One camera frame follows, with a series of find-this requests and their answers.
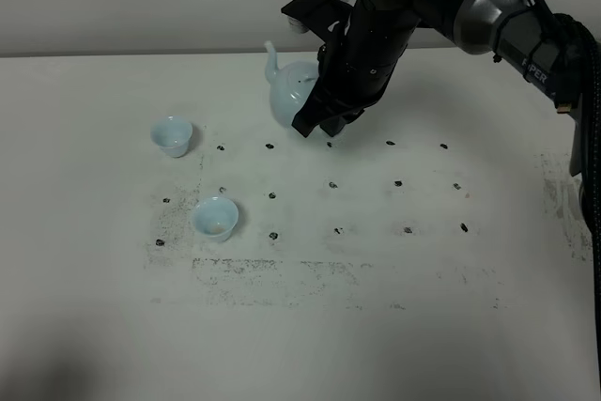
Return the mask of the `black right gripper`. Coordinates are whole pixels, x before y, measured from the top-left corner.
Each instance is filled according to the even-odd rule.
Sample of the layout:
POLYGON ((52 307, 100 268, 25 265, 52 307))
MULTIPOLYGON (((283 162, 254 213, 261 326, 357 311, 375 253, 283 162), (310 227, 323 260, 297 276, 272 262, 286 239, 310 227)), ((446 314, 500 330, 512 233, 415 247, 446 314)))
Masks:
POLYGON ((357 0, 345 34, 327 53, 324 73, 295 114, 303 137, 315 128, 335 137, 379 101, 420 19, 405 8, 382 10, 357 0))

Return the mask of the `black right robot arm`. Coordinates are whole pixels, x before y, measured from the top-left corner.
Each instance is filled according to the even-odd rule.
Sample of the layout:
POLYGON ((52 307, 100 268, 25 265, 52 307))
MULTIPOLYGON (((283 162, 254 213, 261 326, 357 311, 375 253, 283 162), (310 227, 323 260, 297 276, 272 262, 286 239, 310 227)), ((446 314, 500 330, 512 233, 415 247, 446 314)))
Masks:
POLYGON ((417 28, 430 28, 467 54, 492 54, 552 100, 576 124, 570 172, 580 204, 600 229, 600 45, 545 0, 293 0, 284 15, 323 42, 318 78, 293 128, 337 134, 383 96, 417 28))

